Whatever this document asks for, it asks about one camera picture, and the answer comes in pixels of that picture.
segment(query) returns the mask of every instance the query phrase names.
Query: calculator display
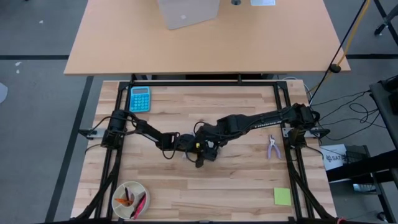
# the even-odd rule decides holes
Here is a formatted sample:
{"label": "calculator display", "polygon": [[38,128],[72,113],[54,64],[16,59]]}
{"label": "calculator display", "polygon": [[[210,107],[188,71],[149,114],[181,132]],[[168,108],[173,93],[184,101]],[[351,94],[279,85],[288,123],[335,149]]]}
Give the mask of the calculator display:
{"label": "calculator display", "polygon": [[140,93],[147,93],[148,92],[148,90],[147,89],[133,89],[132,90],[132,93],[133,94],[140,94]]}

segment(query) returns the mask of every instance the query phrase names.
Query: pliers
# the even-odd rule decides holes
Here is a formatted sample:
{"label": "pliers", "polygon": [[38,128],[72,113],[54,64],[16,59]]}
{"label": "pliers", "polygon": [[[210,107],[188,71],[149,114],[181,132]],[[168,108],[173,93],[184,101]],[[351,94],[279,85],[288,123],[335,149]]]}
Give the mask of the pliers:
{"label": "pliers", "polygon": [[273,135],[269,135],[269,146],[268,146],[268,159],[270,159],[271,158],[271,150],[272,150],[272,147],[274,146],[275,147],[275,151],[276,151],[276,156],[278,157],[278,159],[282,159],[282,156],[280,155],[280,151],[279,151],[279,148],[278,148],[278,146],[275,144],[275,138],[274,138],[274,136]]}

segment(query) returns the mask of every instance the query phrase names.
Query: wooden table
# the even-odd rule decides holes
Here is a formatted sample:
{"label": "wooden table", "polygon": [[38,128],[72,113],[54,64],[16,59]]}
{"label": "wooden table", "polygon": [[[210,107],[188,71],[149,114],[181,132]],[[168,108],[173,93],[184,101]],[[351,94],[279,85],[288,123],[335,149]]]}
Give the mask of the wooden table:
{"label": "wooden table", "polygon": [[157,0],[89,0],[65,74],[319,72],[339,44],[321,0],[221,0],[216,19],[176,30]]}
{"label": "wooden table", "polygon": [[[118,84],[103,83],[94,125],[114,109]],[[288,81],[288,86],[292,103],[308,102],[302,81]],[[231,113],[252,115],[276,110],[273,88],[269,86],[152,86],[151,92],[151,111],[138,117],[162,132],[191,133],[199,120],[215,124]],[[282,160],[274,152],[272,159],[266,159],[269,134],[275,136]],[[99,142],[90,141],[89,145]],[[307,142],[319,148],[317,140]],[[100,147],[87,152],[73,217],[83,211],[97,192],[105,153]],[[182,154],[176,152],[172,160],[167,160],[143,136],[132,135],[124,140],[118,184],[135,180],[149,189],[150,207],[143,220],[282,221],[295,216],[293,207],[274,205],[273,188],[290,188],[280,126],[255,129],[230,141],[221,148],[216,161],[205,161],[200,169],[182,158]],[[303,149],[303,161],[310,190],[331,215],[336,215],[321,155]]]}

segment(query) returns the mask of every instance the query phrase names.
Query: teal calculator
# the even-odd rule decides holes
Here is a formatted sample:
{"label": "teal calculator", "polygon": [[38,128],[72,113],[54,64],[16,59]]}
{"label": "teal calculator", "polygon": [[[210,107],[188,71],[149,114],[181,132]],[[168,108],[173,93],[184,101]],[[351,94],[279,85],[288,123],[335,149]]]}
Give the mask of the teal calculator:
{"label": "teal calculator", "polygon": [[148,86],[132,87],[130,92],[130,112],[150,111],[150,89]]}

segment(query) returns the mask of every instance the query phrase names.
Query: calculator keypad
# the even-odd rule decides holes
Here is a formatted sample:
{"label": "calculator keypad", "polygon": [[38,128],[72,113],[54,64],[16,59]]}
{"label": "calculator keypad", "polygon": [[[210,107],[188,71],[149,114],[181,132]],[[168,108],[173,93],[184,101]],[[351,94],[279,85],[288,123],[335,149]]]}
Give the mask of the calculator keypad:
{"label": "calculator keypad", "polygon": [[137,111],[145,111],[149,108],[149,96],[147,94],[136,94],[133,97],[133,108]]}

